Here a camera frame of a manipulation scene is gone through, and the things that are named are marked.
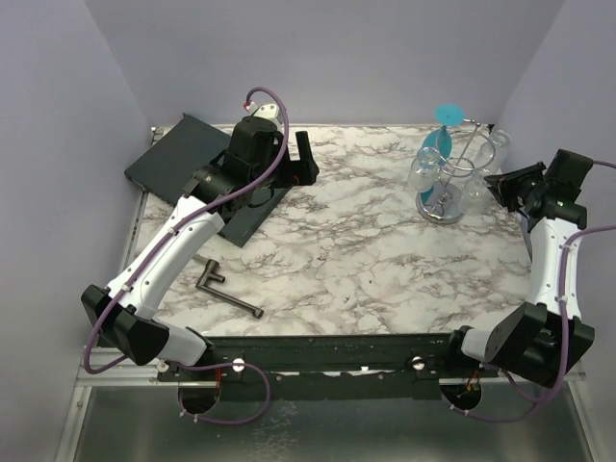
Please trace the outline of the clear ribbed wine glass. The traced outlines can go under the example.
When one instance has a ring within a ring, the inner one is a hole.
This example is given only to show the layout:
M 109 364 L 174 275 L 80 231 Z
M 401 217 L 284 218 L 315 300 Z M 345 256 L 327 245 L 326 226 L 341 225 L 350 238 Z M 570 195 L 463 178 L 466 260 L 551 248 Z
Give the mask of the clear ribbed wine glass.
M 480 215 L 489 204 L 492 198 L 486 181 L 489 175 L 489 170 L 478 168 L 464 184 L 458 202 L 458 209 L 464 215 Z

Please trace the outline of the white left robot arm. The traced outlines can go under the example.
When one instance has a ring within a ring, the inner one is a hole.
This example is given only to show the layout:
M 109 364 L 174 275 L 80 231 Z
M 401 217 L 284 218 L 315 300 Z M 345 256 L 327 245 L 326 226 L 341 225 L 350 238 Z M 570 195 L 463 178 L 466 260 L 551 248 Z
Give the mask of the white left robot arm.
M 193 380 L 214 366 L 207 341 L 188 327 L 156 321 L 171 284 L 197 251 L 241 209 L 258 189 L 311 186 L 320 172 L 306 132 L 298 131 L 299 157 L 291 160 L 289 129 L 270 118 L 248 115 L 237 123 L 230 143 L 196 170 L 167 222 L 141 254 L 105 287 L 88 286 L 81 302 L 92 324 L 85 352 L 98 339 L 138 366 L 154 359 L 179 363 Z

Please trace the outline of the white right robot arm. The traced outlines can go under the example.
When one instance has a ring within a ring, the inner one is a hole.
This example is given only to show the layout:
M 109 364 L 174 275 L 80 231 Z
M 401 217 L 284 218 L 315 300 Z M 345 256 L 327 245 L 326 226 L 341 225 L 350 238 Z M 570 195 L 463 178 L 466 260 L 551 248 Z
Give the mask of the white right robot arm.
M 467 375 L 477 363 L 553 387 L 589 349 L 595 330 L 581 320 L 577 255 L 587 210 L 576 200 L 593 162 L 560 149 L 549 165 L 537 163 L 485 182 L 497 202 L 526 217 L 531 273 L 526 300 L 488 329 L 463 326 L 449 337 L 445 370 Z

